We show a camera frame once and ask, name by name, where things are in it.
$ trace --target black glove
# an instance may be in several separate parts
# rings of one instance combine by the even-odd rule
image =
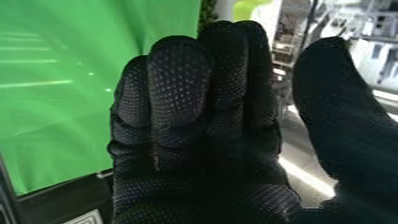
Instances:
[[[339,181],[337,196],[314,213],[326,213],[330,223],[398,223],[398,124],[337,37],[321,39],[300,55],[293,96],[319,164]],[[318,220],[314,214],[303,216],[302,223]]]
[[[254,22],[166,37],[124,68],[111,106],[113,223],[284,223],[270,51]]]

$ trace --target green backdrop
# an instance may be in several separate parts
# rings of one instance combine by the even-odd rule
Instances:
[[[0,0],[0,152],[17,194],[110,168],[122,65],[195,36],[198,0]]]

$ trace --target textured glove surface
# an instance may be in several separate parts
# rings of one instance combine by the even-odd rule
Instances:
[[[113,223],[284,223],[266,35],[216,22],[124,68],[111,106]]]

